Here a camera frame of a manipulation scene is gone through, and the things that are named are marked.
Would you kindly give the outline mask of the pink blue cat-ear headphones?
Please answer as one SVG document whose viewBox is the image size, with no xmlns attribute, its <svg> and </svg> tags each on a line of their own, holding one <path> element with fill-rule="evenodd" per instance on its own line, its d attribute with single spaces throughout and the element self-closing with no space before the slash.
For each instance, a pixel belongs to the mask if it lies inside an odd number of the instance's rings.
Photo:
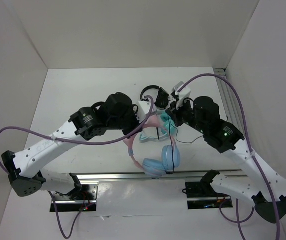
<svg viewBox="0 0 286 240">
<path fill-rule="evenodd" d="M 140 143 L 139 134 L 123 140 L 135 167 L 156 179 L 172 174 L 180 166 L 180 151 L 174 136 L 169 133 L 164 141 Z"/>
</svg>

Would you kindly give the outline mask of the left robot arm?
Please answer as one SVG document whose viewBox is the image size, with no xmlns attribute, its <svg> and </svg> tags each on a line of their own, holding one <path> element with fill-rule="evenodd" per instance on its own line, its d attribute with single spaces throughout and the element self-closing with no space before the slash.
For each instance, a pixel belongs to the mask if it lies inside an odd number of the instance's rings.
<svg viewBox="0 0 286 240">
<path fill-rule="evenodd" d="M 6 151 L 1 155 L 12 189 L 19 197 L 49 191 L 77 199 L 83 191 L 77 176 L 48 171 L 45 166 L 78 145 L 93 145 L 90 140 L 106 131 L 120 130 L 123 138 L 131 137 L 142 130 L 152 110 L 151 102 L 133 104 L 120 92 L 91 107 L 80 108 L 37 144 L 17 153 Z"/>
</svg>

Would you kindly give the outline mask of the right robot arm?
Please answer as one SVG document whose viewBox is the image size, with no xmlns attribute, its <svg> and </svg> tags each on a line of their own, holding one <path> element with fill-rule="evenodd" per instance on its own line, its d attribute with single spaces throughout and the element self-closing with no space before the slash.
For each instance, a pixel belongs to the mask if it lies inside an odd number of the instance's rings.
<svg viewBox="0 0 286 240">
<path fill-rule="evenodd" d="M 181 106 L 173 101 L 166 113 L 176 127 L 186 124 L 200 132 L 209 146 L 232 160 L 250 179 L 248 183 L 239 183 L 210 170 L 202 179 L 203 194 L 212 196 L 217 192 L 247 202 L 272 224 L 286 215 L 286 179 L 250 150 L 237 127 L 220 118 L 219 106 L 213 99 L 184 99 Z"/>
</svg>

